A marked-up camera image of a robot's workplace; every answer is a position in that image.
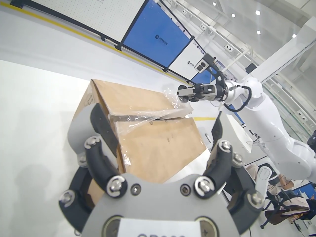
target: glass railing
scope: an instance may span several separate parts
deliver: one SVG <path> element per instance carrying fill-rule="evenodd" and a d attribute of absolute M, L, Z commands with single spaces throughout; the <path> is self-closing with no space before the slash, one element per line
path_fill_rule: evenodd
<path fill-rule="evenodd" d="M 263 91 L 272 99 L 281 116 L 283 125 L 289 135 L 302 142 L 306 142 L 310 137 L 308 131 L 302 123 L 288 110 L 288 108 L 277 98 L 276 92 L 267 85 L 263 85 Z"/>

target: black cable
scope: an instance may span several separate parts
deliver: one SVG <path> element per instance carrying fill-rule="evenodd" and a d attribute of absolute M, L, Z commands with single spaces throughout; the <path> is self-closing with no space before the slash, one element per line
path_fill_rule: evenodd
<path fill-rule="evenodd" d="M 273 186 L 284 187 L 284 186 L 286 186 L 286 185 L 273 185 Z"/>
<path fill-rule="evenodd" d="M 251 88 L 249 88 L 249 87 L 247 87 L 247 86 L 237 86 L 237 87 L 242 87 L 242 88 L 247 89 L 249 95 L 248 95 L 247 100 L 244 102 L 244 104 L 242 104 L 242 106 L 241 106 L 239 109 L 231 109 L 229 106 L 227 106 L 227 104 L 224 103 L 224 106 L 225 106 L 229 111 L 231 111 L 231 112 L 239 112 L 239 111 L 241 111 L 245 106 L 248 105 L 248 103 L 249 103 L 249 101 L 250 101 L 250 99 L 251 99 L 251 96 L 252 96 Z"/>
<path fill-rule="evenodd" d="M 264 158 L 266 158 L 266 157 L 267 157 L 267 156 L 261 157 L 261 158 L 255 160 L 255 161 L 253 161 L 253 162 L 251 162 L 251 163 L 249 163 L 249 164 L 244 165 L 244 167 L 247 166 L 247 165 L 253 164 L 253 163 L 255 163 L 255 162 L 257 162 L 257 161 L 259 161 L 259 160 L 261 160 L 261 159 L 264 159 Z"/>

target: plastic wrap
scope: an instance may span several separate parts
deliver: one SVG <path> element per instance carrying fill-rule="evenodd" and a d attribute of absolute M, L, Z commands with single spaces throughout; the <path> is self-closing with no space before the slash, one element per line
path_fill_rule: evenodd
<path fill-rule="evenodd" d="M 115 126 L 115 131 L 118 135 L 126 135 L 130 133 L 133 129 L 145 124 L 152 123 L 154 120 L 168 120 L 184 118 L 186 115 L 192 113 L 193 108 L 189 102 L 183 103 L 177 96 L 177 88 L 172 85 L 166 85 L 163 87 L 162 94 L 165 99 L 168 100 L 169 104 L 166 104 L 165 109 L 153 109 L 153 110 L 134 110 L 133 109 L 129 115 L 120 115 L 117 112 L 112 112 L 109 109 L 109 120 Z M 118 126 L 117 122 L 129 122 L 124 126 Z"/>

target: blue wall panel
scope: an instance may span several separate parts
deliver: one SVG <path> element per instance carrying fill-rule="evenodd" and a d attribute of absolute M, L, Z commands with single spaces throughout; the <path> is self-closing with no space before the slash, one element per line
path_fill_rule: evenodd
<path fill-rule="evenodd" d="M 208 84 L 211 82 L 211 74 L 207 70 L 203 71 L 202 73 L 198 73 L 194 76 L 194 78 L 191 80 L 195 83 L 203 83 Z"/>
<path fill-rule="evenodd" d="M 124 45 L 167 67 L 189 38 L 153 0 L 149 0 Z"/>

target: black metal frame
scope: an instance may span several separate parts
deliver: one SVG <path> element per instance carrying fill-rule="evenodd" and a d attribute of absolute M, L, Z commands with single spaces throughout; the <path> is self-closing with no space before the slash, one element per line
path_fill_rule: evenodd
<path fill-rule="evenodd" d="M 111 38 L 111 37 L 109 37 L 109 36 L 107 36 L 107 35 L 105 35 L 105 34 L 103 34 L 103 33 L 101 33 L 101 32 L 99 32 L 99 31 L 97 31 L 97 30 L 95 30 L 95 29 L 93 29 L 93 28 L 91 28 L 91 27 L 89 27 L 89 26 L 87 26 L 87 25 L 85 25 L 85 24 L 82 24 L 82 23 L 79 22 L 79 21 L 76 21 L 76 20 L 74 20 L 74 19 L 72 19 L 72 18 L 70 18 L 70 17 L 68 17 L 68 16 L 66 16 L 66 15 L 63 15 L 63 14 L 57 12 L 57 11 L 54 11 L 54 10 L 48 8 L 48 7 L 45 7 L 45 6 L 43 6 L 43 5 L 41 5 L 41 4 L 37 3 L 37 2 L 31 1 L 31 0 L 12 0 L 10 4 L 13 5 L 13 6 L 15 6 L 15 7 L 21 8 L 21 9 L 23 8 L 24 5 L 26 5 L 26 6 L 28 6 L 28 7 L 34 8 L 34 9 L 36 9 L 36 10 L 39 10 L 39 11 L 42 11 L 42 12 L 44 12 L 44 13 L 50 14 L 50 15 L 56 17 L 56 18 L 65 20 L 65 21 L 67 21 L 67 22 L 70 22 L 71 24 L 76 25 L 76 26 L 78 26 L 78 27 L 80 27 L 80 28 L 86 29 L 86 30 L 88 30 L 88 31 L 90 31 L 90 32 L 92 32 L 92 33 L 95 33 L 95 34 L 97 34 L 98 36 L 100 36 L 100 38 L 101 38 L 102 41 L 105 42 L 106 39 L 107 39 L 107 40 L 113 42 L 114 44 L 116 44 L 116 45 L 114 45 L 114 46 L 115 46 L 115 48 L 116 48 L 117 50 L 122 51 L 121 48 L 124 47 L 124 48 L 126 48 L 126 49 L 132 51 L 133 53 L 135 53 L 135 54 L 137 54 L 137 55 L 139 55 L 139 56 L 145 58 L 146 60 L 149 60 L 149 61 L 155 63 L 156 65 L 158 65 L 159 67 L 161 67 L 164 72 L 171 72 L 171 73 L 175 74 L 176 76 L 178 76 L 178 77 L 184 79 L 187 83 L 192 83 L 192 84 L 194 85 L 195 83 L 192 82 L 191 80 L 189 80 L 189 79 L 187 79 L 187 78 L 185 78 L 185 77 L 179 75 L 178 73 L 176 73 L 176 72 L 174 72 L 174 71 L 172 71 L 172 70 L 170 70 L 170 69 L 168 69 L 168 68 L 169 68 L 169 66 L 177 59 L 177 57 L 184 51 L 184 49 L 188 46 L 188 44 L 189 44 L 190 42 L 192 42 L 193 40 L 200 46 L 200 48 L 201 48 L 202 50 L 203 50 L 203 48 L 202 48 L 201 45 L 194 39 L 194 36 L 191 35 L 190 32 L 185 28 L 185 26 L 181 23 L 181 21 L 175 16 L 175 14 L 165 5 L 165 3 L 164 3 L 162 0 L 159 0 L 159 1 L 167 8 L 167 10 L 171 13 L 171 15 L 181 24 L 181 26 L 182 26 L 182 27 L 186 30 L 186 32 L 191 36 L 189 42 L 188 42 L 188 43 L 186 44 L 186 46 L 181 50 L 181 52 L 173 59 L 173 61 L 168 65 L 168 67 L 163 66 L 162 64 L 158 63 L 157 61 L 152 60 L 152 59 L 150 59 L 149 57 L 143 55 L 142 53 L 137 52 L 137 51 L 133 50 L 132 48 L 130 48 L 130 47 L 128 47 L 128 46 L 125 46 L 125 45 L 123 44 L 124 41 L 126 40 L 127 36 L 129 35 L 131 29 L 133 28 L 133 26 L 135 25 L 136 21 L 138 20 L 140 14 L 142 13 L 142 11 L 144 10 L 145 6 L 146 6 L 147 3 L 149 2 L 149 0 L 145 0 L 145 1 L 144 1 L 144 3 L 142 4 L 141 8 L 140 8 L 139 11 L 138 11 L 138 13 L 136 14 L 135 18 L 133 19 L 133 21 L 132 21 L 130 27 L 129 27 L 128 30 L 126 31 L 126 33 L 125 33 L 125 35 L 124 35 L 122 41 L 120 41 L 120 42 L 117 41 L 117 40 L 115 40 L 115 39 L 113 39 L 113 38 Z"/>
<path fill-rule="evenodd" d="M 125 33 L 123 39 L 121 40 L 121 42 L 120 42 L 118 45 L 115 46 L 115 48 L 116 48 L 117 50 L 122 51 L 121 47 L 123 46 L 123 43 L 125 42 L 127 36 L 130 34 L 132 28 L 134 27 L 135 23 L 137 22 L 138 18 L 140 17 L 141 13 L 142 13 L 143 10 L 145 9 L 145 7 L 146 7 L 146 5 L 147 5 L 148 2 L 149 2 L 149 0 L 145 0 L 145 1 L 143 2 L 143 4 L 141 5 L 141 8 L 140 8 L 139 11 L 137 12 L 137 14 L 136 14 L 135 18 L 133 19 L 131 25 L 130 25 L 129 28 L 127 29 L 127 31 L 126 31 L 126 33 Z"/>
<path fill-rule="evenodd" d="M 173 59 L 173 61 L 168 65 L 168 67 L 165 67 L 163 69 L 164 72 L 168 72 L 169 71 L 169 67 L 171 66 L 172 63 L 174 63 L 174 61 L 180 56 L 180 54 L 185 50 L 185 48 L 194 40 L 194 36 L 191 36 L 189 42 L 183 47 L 183 49 L 178 53 L 178 55 Z"/>

